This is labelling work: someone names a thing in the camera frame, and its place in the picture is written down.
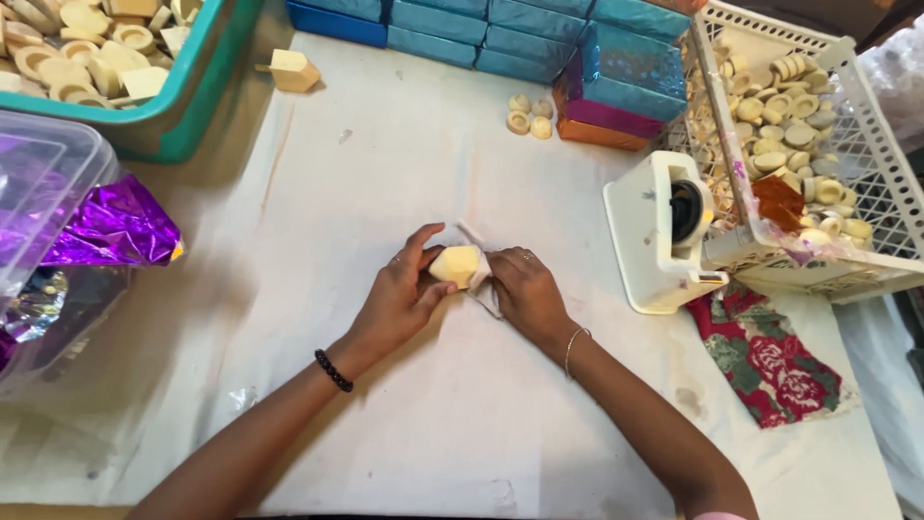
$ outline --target red floral cloth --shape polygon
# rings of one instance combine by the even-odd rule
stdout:
[[[699,335],[761,428],[830,415],[843,405],[841,377],[806,350],[767,297],[732,281],[687,303]]]

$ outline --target blue foil wrapped box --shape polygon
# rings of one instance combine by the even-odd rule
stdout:
[[[573,44],[587,21],[514,0],[490,0],[488,21],[526,34],[535,34],[561,43]]]
[[[292,27],[298,31],[385,48],[387,29],[381,23],[306,6],[294,0],[286,2],[286,10],[292,20]]]
[[[488,22],[434,7],[395,0],[392,4],[390,27],[439,36],[454,42],[480,45],[484,40],[484,33],[488,30]]]
[[[484,19],[488,14],[488,0],[418,0],[417,3],[477,19]]]
[[[664,122],[686,110],[687,90],[676,47],[591,23],[581,45],[585,99]]]
[[[673,42],[690,26],[688,16],[645,0],[597,0],[590,19],[664,43]]]
[[[524,4],[542,7],[569,17],[585,19],[592,0],[519,0]]]
[[[564,68],[578,49],[574,45],[514,31],[499,25],[488,27],[483,47],[499,53],[545,63],[553,68]]]
[[[475,62],[475,45],[453,42],[394,26],[388,28],[388,48],[462,68],[471,68]]]
[[[382,17],[381,0],[295,0],[297,4],[320,7],[358,19],[379,21]]]
[[[497,74],[498,76],[542,83],[543,85],[551,85],[562,71],[561,68],[498,53],[490,49],[481,49],[478,52],[475,69],[489,74]]]

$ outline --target white plastic basket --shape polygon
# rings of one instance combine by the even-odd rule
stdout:
[[[838,118],[831,138],[821,147],[838,156],[840,181],[857,192],[856,216],[874,228],[872,252],[815,248],[796,237],[780,236],[757,215],[711,50],[710,41],[720,35],[752,68],[798,52],[814,57],[832,73],[835,91],[822,99],[833,102]],[[704,243],[705,268],[724,268],[740,279],[822,294],[833,303],[924,285],[924,192],[859,67],[853,39],[713,1],[697,14],[680,44],[687,85],[697,83],[694,77],[701,74],[699,84],[704,80],[706,88],[689,93],[686,116],[666,127],[661,148],[692,155],[713,188],[719,216],[737,223]],[[738,175],[730,174],[736,169]]]

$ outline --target person's right hand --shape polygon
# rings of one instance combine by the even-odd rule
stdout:
[[[486,255],[504,317],[555,362],[563,363],[568,340],[580,325],[568,316],[552,272],[529,249]]]

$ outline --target person's left hand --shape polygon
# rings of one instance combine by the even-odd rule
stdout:
[[[445,227],[440,223],[418,229],[407,239],[404,249],[379,269],[366,303],[346,334],[377,359],[420,332],[430,321],[436,305],[446,294],[458,289],[455,282],[437,281],[430,273],[421,272],[444,249],[442,245],[434,245],[424,250],[423,244]]]

